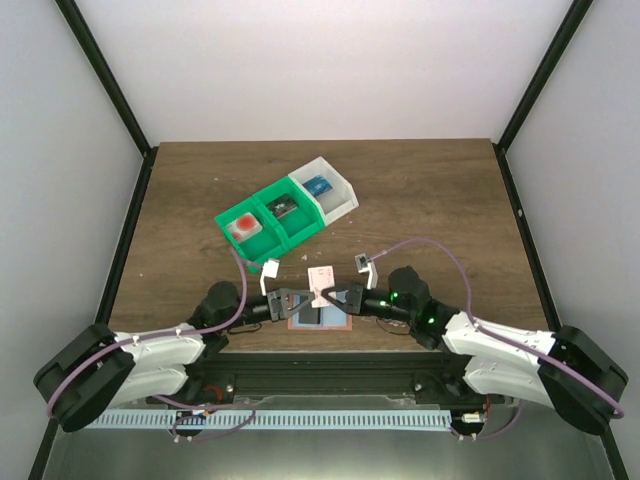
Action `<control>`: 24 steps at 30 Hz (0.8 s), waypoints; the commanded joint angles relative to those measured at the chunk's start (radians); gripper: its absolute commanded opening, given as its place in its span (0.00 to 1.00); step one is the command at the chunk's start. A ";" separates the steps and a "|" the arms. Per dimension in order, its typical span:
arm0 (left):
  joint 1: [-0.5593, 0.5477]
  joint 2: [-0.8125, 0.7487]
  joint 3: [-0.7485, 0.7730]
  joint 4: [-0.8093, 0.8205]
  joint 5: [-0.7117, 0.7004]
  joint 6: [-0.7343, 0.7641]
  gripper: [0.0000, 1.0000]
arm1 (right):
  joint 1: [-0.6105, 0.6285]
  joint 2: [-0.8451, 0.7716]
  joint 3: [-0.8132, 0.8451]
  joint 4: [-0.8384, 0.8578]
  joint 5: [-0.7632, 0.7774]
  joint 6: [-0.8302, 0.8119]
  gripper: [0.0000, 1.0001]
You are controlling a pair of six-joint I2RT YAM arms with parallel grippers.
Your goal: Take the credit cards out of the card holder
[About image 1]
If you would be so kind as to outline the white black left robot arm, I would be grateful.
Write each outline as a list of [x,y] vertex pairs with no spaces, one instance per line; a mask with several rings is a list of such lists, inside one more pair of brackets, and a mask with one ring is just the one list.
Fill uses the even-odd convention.
[[33,383],[67,433],[109,408],[146,397],[173,395],[191,404],[203,395],[205,381],[189,367],[220,352],[229,342],[228,330],[286,320],[313,297],[277,289],[244,298],[233,283],[220,281],[187,321],[172,328],[127,333],[104,324],[87,327],[40,368]]

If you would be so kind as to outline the green front plastic bin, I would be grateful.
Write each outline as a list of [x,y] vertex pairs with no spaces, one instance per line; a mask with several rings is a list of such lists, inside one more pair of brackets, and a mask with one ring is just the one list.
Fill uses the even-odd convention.
[[[250,212],[257,217],[263,226],[261,233],[238,244],[226,231],[226,225],[240,215]],[[269,258],[279,259],[285,253],[284,230],[269,212],[266,206],[254,197],[249,197],[215,217],[223,236],[228,240],[238,255],[251,263],[249,269],[257,271],[255,264],[261,265]]]

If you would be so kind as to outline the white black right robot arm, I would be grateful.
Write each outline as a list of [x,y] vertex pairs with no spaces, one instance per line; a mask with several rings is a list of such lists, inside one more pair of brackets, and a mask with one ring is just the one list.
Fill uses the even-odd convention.
[[427,350],[466,358],[444,378],[447,396],[465,403],[476,394],[501,395],[547,406],[576,429],[601,435],[623,416],[624,370],[582,330],[522,330],[480,320],[432,297],[410,266],[394,270],[386,289],[358,283],[327,287],[322,297],[354,316],[408,325]]

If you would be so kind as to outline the white red credit card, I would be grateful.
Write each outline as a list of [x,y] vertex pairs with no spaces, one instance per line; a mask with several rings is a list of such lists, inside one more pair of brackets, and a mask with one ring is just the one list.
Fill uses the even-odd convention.
[[311,307],[314,309],[324,308],[331,305],[331,302],[322,296],[322,292],[335,286],[333,267],[318,266],[307,269],[309,290],[314,294]]

